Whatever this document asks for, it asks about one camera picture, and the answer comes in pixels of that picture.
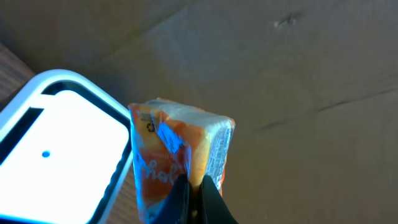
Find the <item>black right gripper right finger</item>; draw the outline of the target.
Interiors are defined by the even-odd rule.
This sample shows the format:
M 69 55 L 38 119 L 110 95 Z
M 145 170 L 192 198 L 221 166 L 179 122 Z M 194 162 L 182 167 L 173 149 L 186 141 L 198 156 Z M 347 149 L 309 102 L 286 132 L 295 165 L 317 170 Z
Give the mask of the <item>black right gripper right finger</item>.
M 199 193 L 202 224 L 238 224 L 209 175 L 204 176 Z

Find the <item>small orange box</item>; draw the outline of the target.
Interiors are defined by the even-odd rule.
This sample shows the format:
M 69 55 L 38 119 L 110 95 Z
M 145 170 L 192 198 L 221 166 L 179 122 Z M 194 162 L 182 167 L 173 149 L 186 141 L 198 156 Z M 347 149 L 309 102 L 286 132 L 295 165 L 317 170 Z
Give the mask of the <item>small orange box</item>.
M 129 111 L 141 222 L 154 220 L 180 175 L 195 192 L 205 176 L 223 192 L 233 119 L 161 98 L 131 103 Z

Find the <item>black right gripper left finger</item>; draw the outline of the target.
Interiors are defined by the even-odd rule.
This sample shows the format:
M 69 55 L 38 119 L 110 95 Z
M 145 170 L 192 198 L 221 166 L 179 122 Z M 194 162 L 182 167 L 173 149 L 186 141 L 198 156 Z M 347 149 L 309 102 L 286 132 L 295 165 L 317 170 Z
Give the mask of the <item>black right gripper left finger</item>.
M 150 224 L 187 224 L 190 210 L 190 183 L 179 175 L 158 214 Z

